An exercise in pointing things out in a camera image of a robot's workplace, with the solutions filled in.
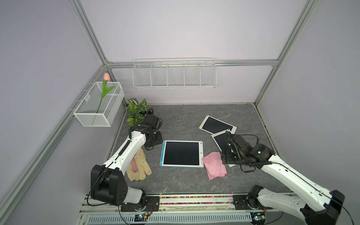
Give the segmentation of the white drawing tablet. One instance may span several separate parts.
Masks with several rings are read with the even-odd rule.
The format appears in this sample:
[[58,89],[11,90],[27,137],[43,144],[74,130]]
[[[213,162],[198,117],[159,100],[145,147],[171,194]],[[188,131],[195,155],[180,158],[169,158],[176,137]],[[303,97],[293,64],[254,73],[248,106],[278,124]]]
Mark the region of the white drawing tablet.
[[199,129],[210,134],[216,134],[225,130],[230,130],[230,132],[234,134],[237,127],[229,123],[223,122],[221,120],[218,120],[212,116],[206,115]]
[[226,132],[230,130],[224,130],[220,131],[218,133],[215,133],[211,135],[212,139],[214,140],[216,146],[220,150],[221,159],[223,163],[228,164],[230,167],[234,167],[235,164],[233,163],[233,156],[235,156],[234,151],[230,148],[230,145],[228,144],[228,136]]

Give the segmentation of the pink microfiber cloth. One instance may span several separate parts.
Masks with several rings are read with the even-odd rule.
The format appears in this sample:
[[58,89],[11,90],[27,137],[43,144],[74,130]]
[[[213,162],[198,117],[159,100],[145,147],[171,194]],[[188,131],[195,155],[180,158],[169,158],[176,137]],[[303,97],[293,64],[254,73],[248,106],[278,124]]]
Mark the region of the pink microfiber cloth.
[[219,152],[212,152],[202,159],[205,169],[207,171],[209,180],[217,177],[225,177],[227,170],[222,163],[221,154]]

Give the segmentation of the large blue drawing tablet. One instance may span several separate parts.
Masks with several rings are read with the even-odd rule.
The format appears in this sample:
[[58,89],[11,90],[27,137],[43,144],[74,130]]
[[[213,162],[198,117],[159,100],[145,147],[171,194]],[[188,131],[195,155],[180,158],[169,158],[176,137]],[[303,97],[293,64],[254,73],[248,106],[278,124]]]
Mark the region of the large blue drawing tablet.
[[160,167],[203,168],[202,141],[163,141]]

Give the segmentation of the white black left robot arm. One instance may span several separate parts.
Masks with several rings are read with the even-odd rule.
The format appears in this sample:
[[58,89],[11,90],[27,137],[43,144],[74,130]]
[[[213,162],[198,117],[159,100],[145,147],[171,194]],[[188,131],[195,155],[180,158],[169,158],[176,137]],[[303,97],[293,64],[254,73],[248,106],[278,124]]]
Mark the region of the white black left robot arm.
[[146,160],[142,147],[151,151],[156,145],[162,144],[161,126],[162,120],[147,112],[143,122],[129,127],[128,137],[113,156],[104,164],[92,168],[88,197],[103,204],[134,204],[144,208],[147,204],[146,192],[128,186],[124,175],[128,168],[141,168],[140,160],[136,159]]

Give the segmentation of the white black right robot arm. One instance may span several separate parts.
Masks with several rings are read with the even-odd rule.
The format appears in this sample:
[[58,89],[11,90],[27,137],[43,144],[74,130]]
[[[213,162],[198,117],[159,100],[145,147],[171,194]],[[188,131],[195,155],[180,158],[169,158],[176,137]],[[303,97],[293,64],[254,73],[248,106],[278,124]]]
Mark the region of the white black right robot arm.
[[250,167],[249,173],[259,169],[288,187],[295,196],[288,196],[255,185],[244,203],[252,210],[273,208],[303,220],[308,225],[335,225],[344,209],[345,196],[317,185],[289,166],[272,149],[263,144],[251,146],[241,135],[225,131],[230,148],[221,152],[224,164]]

